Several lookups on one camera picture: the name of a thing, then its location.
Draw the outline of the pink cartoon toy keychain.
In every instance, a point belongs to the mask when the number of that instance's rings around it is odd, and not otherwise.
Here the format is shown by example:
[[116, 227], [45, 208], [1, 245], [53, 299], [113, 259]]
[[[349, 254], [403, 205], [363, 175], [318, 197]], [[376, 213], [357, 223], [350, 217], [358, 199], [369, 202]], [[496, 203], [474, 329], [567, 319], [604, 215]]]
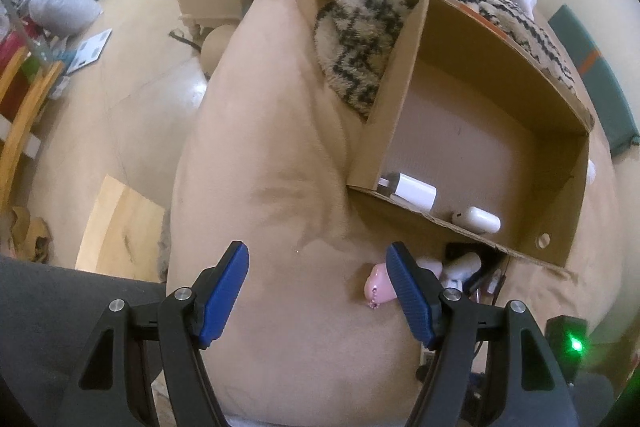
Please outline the pink cartoon toy keychain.
[[397, 298], [385, 262], [378, 263], [372, 268], [364, 283], [363, 294], [371, 309], [376, 309]]

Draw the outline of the small white tube bottle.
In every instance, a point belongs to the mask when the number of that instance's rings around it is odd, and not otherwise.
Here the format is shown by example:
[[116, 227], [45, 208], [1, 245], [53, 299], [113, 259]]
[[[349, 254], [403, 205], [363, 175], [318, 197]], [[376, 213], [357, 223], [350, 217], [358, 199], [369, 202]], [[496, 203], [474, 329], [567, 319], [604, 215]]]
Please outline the small white tube bottle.
[[436, 279], [440, 279], [442, 276], [442, 262], [439, 260], [423, 257], [416, 260], [416, 264], [419, 265], [421, 269], [432, 272]]

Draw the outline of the white earbuds case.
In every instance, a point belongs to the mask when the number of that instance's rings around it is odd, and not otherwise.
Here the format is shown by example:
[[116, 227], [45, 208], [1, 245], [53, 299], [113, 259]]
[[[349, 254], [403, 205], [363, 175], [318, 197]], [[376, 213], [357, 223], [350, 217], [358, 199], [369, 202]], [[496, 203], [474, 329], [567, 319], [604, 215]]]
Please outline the white earbuds case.
[[477, 235], [495, 234], [501, 229], [498, 216], [475, 206], [454, 212], [451, 221], [457, 227]]

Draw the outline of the white USB charger block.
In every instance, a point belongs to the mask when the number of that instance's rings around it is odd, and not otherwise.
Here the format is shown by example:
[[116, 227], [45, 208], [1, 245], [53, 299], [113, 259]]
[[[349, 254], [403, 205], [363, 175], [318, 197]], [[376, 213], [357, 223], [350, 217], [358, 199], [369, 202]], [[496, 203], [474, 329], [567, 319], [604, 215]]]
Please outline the white USB charger block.
[[406, 202], [423, 212], [430, 212], [437, 197], [437, 188], [405, 173], [392, 172], [378, 179], [378, 193], [397, 202]]

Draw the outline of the light wooden board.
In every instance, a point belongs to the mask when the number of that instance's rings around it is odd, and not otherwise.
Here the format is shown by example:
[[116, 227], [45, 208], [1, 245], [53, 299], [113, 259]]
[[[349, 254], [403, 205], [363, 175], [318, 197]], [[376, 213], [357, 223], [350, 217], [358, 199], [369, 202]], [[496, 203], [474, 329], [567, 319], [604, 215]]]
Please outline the light wooden board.
[[106, 176], [82, 236], [79, 271], [157, 283], [158, 241], [165, 209]]

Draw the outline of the brown cardboard box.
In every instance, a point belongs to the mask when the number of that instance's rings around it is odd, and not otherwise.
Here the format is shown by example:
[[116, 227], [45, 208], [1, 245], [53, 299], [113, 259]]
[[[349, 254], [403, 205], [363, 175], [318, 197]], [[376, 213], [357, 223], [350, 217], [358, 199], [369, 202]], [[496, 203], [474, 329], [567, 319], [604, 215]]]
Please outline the brown cardboard box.
[[[409, 0], [347, 178], [378, 193], [408, 174], [437, 188], [424, 213], [458, 241], [482, 242], [564, 268], [587, 185], [593, 117], [574, 89], [456, 0]], [[457, 227], [475, 206], [501, 220], [495, 234]]]

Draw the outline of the teal cushion orange stripe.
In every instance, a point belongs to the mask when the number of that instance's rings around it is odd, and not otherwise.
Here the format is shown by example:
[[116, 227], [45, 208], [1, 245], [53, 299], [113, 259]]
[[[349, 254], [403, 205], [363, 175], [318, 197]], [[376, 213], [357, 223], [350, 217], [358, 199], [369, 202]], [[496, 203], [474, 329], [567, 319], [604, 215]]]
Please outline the teal cushion orange stripe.
[[575, 13], [563, 4], [549, 25], [572, 60], [602, 124], [610, 153], [617, 157], [639, 145], [639, 129], [613, 69]]

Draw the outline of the cream black patterned fuzzy blanket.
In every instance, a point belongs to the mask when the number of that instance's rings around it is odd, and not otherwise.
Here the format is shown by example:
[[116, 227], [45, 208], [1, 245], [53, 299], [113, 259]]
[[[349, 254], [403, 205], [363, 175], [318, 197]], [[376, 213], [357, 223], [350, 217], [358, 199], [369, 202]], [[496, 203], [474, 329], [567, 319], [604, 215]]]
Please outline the cream black patterned fuzzy blanket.
[[[511, 0], [456, 0], [502, 31], [541, 69], [572, 89], [575, 80], [548, 32]], [[367, 118], [392, 49], [410, 13], [408, 0], [329, 0], [314, 23], [314, 48], [337, 96]]]

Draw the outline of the white bathroom scale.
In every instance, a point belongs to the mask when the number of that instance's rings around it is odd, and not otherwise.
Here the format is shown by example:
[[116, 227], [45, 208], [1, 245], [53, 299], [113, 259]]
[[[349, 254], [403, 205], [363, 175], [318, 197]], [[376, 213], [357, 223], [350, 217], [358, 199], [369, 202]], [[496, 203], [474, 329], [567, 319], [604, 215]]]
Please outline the white bathroom scale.
[[112, 30], [107, 29], [84, 40], [76, 49], [73, 60], [66, 69], [66, 74], [73, 75], [74, 72], [99, 60], [111, 34]]

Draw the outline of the grey white plastic bag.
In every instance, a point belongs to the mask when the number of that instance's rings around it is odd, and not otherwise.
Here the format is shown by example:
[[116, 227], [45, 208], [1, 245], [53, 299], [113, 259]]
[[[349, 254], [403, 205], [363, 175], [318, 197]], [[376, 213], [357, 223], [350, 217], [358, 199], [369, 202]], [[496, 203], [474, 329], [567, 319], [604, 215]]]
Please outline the grey white plastic bag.
[[58, 38], [85, 31], [102, 13], [96, 0], [29, 0], [30, 18]]

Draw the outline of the wooden chair frame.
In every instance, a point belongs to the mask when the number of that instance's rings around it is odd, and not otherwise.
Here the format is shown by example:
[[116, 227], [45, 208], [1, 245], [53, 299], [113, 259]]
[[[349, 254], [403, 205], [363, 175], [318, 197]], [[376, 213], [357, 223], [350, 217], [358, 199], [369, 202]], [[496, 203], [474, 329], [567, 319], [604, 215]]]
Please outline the wooden chair frame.
[[15, 173], [34, 124], [53, 83], [63, 72], [63, 63], [54, 61], [40, 66], [34, 80], [17, 109], [1, 150], [1, 209], [10, 205]]

